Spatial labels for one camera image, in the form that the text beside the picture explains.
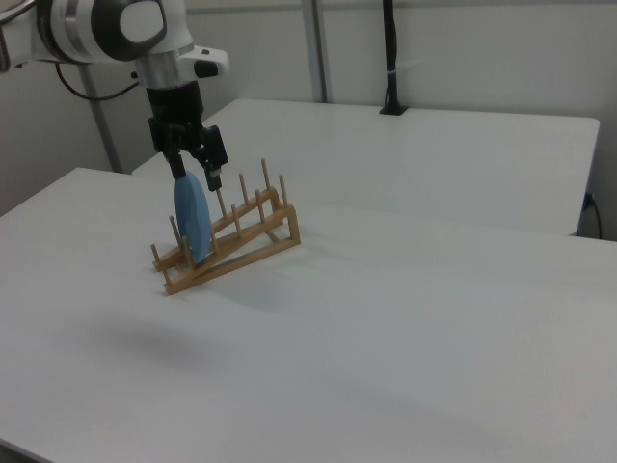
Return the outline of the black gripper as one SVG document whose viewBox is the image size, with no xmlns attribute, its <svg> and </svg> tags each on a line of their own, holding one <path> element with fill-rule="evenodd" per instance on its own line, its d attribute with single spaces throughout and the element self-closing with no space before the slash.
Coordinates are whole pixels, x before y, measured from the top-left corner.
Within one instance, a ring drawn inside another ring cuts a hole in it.
<svg viewBox="0 0 617 463">
<path fill-rule="evenodd" d="M 156 152 L 163 152 L 174 179 L 186 176 L 180 154 L 188 151 L 204 170 L 209 191 L 222 187 L 228 154 L 217 125 L 203 127 L 203 104 L 196 81 L 170 89 L 147 89 L 152 117 L 148 120 Z"/>
</svg>

